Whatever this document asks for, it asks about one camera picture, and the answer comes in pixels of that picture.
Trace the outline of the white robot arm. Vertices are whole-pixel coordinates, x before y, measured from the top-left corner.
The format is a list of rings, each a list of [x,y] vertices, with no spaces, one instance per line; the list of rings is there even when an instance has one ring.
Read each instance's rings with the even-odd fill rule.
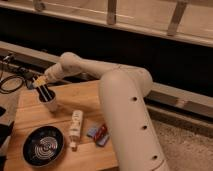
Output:
[[[153,85],[148,70],[65,52],[33,80],[33,86],[53,109],[54,98],[45,91],[46,85],[83,72],[99,80],[100,106],[120,171],[170,171],[144,102]]]

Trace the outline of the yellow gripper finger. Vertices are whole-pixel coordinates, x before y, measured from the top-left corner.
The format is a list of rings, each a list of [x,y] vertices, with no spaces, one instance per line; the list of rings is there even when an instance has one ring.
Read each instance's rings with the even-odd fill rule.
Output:
[[[46,84],[47,84],[47,79],[45,76],[39,76],[39,77],[33,78],[33,86],[35,88],[46,85]]]

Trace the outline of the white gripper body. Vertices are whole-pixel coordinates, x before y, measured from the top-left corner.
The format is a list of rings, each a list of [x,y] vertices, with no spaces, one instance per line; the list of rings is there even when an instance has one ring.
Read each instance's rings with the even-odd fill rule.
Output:
[[[64,77],[62,67],[60,65],[53,65],[45,70],[44,76],[48,83],[57,82]]]

